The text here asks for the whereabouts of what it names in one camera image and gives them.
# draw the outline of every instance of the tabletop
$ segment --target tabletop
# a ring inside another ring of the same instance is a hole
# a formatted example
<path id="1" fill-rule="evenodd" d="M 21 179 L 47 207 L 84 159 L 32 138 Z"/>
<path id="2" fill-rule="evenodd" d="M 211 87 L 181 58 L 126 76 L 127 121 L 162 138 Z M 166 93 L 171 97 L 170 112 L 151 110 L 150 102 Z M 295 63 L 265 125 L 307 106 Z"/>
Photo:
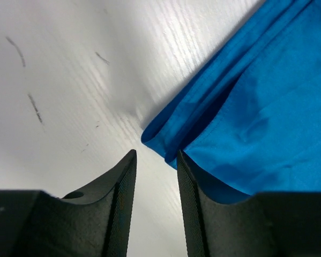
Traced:
<path id="1" fill-rule="evenodd" d="M 63 197 L 138 154 L 128 256 L 185 257 L 143 129 L 263 0 L 0 0 L 0 189 Z"/>

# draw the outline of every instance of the white table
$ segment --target white table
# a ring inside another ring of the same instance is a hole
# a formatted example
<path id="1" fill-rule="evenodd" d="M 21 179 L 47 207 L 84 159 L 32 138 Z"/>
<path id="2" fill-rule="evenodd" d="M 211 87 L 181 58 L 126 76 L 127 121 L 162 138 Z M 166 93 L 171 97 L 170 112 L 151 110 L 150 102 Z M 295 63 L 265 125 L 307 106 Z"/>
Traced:
<path id="1" fill-rule="evenodd" d="M 0 0 L 0 188 L 62 197 L 134 148 L 128 256 L 186 256 L 176 171 L 140 135 L 259 2 Z"/>

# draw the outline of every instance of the scratch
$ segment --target scratch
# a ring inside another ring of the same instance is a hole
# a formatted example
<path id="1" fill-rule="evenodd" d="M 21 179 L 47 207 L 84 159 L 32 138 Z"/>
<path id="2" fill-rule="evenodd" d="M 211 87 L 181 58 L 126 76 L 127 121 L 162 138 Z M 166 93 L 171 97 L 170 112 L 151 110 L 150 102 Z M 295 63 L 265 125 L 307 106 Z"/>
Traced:
<path id="1" fill-rule="evenodd" d="M 31 95 L 31 94 L 28 94 L 28 97 L 29 97 L 29 100 L 30 100 L 31 103 L 32 103 L 32 106 L 33 106 L 33 108 L 34 108 L 34 110 L 35 110 L 35 112 L 36 112 L 36 115 L 37 115 L 40 123 L 43 125 L 43 121 L 42 121 L 42 118 L 41 118 L 41 114 L 39 113 L 39 110 L 38 110 L 38 108 L 36 107 L 36 103 L 35 103 L 32 95 Z"/>
<path id="2" fill-rule="evenodd" d="M 110 64 L 110 61 L 108 61 L 107 59 L 104 59 L 102 56 L 100 56 L 100 54 L 98 52 L 95 52 L 95 54 L 102 60 L 104 61 L 106 64 Z"/>
<path id="3" fill-rule="evenodd" d="M 14 41 L 11 40 L 10 37 L 6 36 L 5 38 L 8 40 L 8 42 L 9 42 L 13 47 L 16 48 L 16 51 L 17 51 L 17 53 L 19 54 L 19 56 L 20 56 L 20 58 L 21 58 L 22 66 L 23 66 L 23 67 L 26 67 L 26 61 L 25 61 L 25 58 L 23 57 L 23 54 L 22 54 L 20 48 L 17 46 L 17 44 L 15 44 Z"/>

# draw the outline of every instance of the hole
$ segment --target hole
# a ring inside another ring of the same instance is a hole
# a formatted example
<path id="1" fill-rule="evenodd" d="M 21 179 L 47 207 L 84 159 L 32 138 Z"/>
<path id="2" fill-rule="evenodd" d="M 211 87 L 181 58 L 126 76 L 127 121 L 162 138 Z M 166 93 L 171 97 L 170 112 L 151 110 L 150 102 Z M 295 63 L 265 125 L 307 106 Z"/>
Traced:
<path id="1" fill-rule="evenodd" d="M 63 199 L 75 199 L 75 198 L 80 198 L 84 195 L 84 193 L 80 192 L 80 191 L 73 191 L 69 194 L 67 194 L 66 196 L 64 196 Z"/>

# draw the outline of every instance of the blue cloth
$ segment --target blue cloth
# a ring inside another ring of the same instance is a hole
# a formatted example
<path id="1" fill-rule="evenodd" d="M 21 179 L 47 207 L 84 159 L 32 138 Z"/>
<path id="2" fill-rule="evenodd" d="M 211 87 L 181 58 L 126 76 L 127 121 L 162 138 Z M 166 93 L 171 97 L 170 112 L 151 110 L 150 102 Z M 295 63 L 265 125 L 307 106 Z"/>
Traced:
<path id="1" fill-rule="evenodd" d="M 213 200 L 321 191 L 321 0 L 268 0 L 144 131 Z"/>

